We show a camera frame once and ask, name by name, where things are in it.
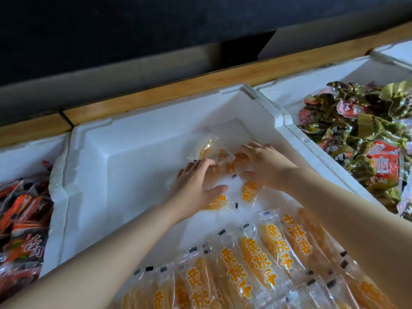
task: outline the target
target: styrofoam box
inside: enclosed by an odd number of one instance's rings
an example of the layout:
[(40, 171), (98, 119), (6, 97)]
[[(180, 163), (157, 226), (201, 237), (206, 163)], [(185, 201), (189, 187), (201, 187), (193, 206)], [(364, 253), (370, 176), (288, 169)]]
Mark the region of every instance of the styrofoam box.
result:
[[(291, 76), (276, 79), (256, 86), (275, 105), (281, 106), (289, 113), (295, 124), (298, 123), (299, 111), (304, 107), (303, 98), (324, 88), (328, 82), (343, 81), (368, 84), (388, 84), (412, 79), (412, 72), (405, 67), (395, 65), (391, 61), (383, 62), (366, 56), (350, 61), (327, 65)], [(380, 203), (363, 188), (345, 169), (324, 152), (315, 142), (310, 140), (301, 130), (290, 129), (310, 151), (341, 179), (354, 193), (374, 202)]]
[(380, 46), (373, 49), (371, 55), (412, 70), (412, 40)]
[[(69, 206), (61, 261), (160, 203), (167, 194), (167, 181), (187, 164), (199, 139), (210, 132), (219, 135), (230, 150), (252, 140), (271, 143), (296, 164), (312, 166), (347, 188), (285, 123), (292, 124), (288, 115), (284, 117), (249, 86), (239, 85), (75, 127), (64, 176)], [(240, 226), (253, 213), (291, 199), (274, 193), (272, 201), (261, 197), (253, 208), (200, 211), (170, 229), (145, 260), (151, 265), (167, 262), (179, 251), (201, 244), (210, 233)]]
[(42, 165), (43, 160), (54, 165), (49, 185), (54, 210), (40, 276), (54, 269), (60, 261), (67, 210), (67, 195), (62, 188), (62, 179), (68, 142), (69, 134), (65, 133), (0, 149), (0, 182), (48, 174)]

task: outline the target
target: hand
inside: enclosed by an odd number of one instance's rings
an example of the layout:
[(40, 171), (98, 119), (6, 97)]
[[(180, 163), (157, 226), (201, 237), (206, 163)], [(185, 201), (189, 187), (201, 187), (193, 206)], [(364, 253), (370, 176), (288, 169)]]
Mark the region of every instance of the hand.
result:
[(172, 214), (176, 215), (176, 223), (193, 216), (227, 191), (227, 185), (219, 185), (209, 191), (203, 188), (206, 170), (217, 165), (214, 160), (204, 158), (180, 169), (171, 190), (172, 197), (167, 202), (172, 207)]
[(249, 157), (255, 168), (255, 171), (244, 171), (241, 177), (279, 191), (286, 189), (287, 172), (297, 168), (293, 162), (269, 144), (262, 146), (250, 142), (249, 145), (241, 145), (235, 155), (241, 153)]

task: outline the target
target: dark background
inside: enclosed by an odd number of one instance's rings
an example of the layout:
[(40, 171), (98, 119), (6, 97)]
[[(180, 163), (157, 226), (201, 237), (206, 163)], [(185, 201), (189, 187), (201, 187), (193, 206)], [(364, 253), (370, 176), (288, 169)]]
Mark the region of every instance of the dark background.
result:
[[(395, 1), (0, 0), (0, 86), (273, 32)], [(242, 59), (242, 50), (256, 54), (248, 42), (240, 43), (235, 56)], [(223, 56), (233, 55), (224, 52), (231, 48), (223, 46)]]

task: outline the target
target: left hand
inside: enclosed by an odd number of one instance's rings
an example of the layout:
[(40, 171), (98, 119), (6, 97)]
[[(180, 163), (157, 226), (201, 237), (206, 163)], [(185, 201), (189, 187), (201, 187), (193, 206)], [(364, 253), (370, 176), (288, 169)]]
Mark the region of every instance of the left hand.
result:
[(219, 185), (209, 191), (203, 188), (207, 169), (216, 166), (214, 160), (204, 158), (188, 163), (185, 169), (179, 170), (171, 190), (172, 197), (166, 203), (176, 223), (193, 216), (227, 191), (227, 185)]

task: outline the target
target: white styrofoam container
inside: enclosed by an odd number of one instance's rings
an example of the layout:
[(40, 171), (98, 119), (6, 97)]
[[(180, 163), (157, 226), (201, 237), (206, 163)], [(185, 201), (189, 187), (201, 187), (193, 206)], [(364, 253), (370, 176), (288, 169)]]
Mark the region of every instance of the white styrofoam container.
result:
[[(412, 72), (409, 69), (392, 61), (382, 61), (366, 56), (282, 77), (256, 86), (255, 89), (263, 93), (273, 104), (283, 107), (291, 115), (293, 122), (297, 124), (299, 111), (304, 107), (303, 98), (324, 88), (328, 82), (357, 82), (365, 85), (374, 81), (376, 84), (384, 85), (411, 79)], [(318, 156), (351, 191), (368, 201), (380, 205), (342, 166), (315, 142), (310, 140), (301, 130), (293, 128), (290, 131), (313, 154)]]
[(380, 46), (370, 54), (382, 61), (392, 61), (412, 70), (412, 40)]
[[(313, 167), (348, 189), (291, 133), (296, 127), (282, 111), (251, 87), (239, 85), (75, 127), (64, 176), (69, 206), (61, 262), (160, 203), (166, 182), (208, 132), (223, 138), (230, 150), (252, 140), (271, 143), (296, 164)], [(239, 226), (251, 214), (291, 200), (274, 193), (272, 201), (261, 197), (253, 208), (201, 211), (178, 223), (146, 256), (151, 263), (146, 266), (167, 262), (211, 232)]]
[(62, 179), (69, 137), (70, 135), (65, 133), (0, 149), (0, 182), (47, 174), (42, 165), (43, 160), (54, 165), (49, 185), (54, 210), (40, 276), (54, 269), (60, 261), (67, 210), (67, 195), (62, 188)]

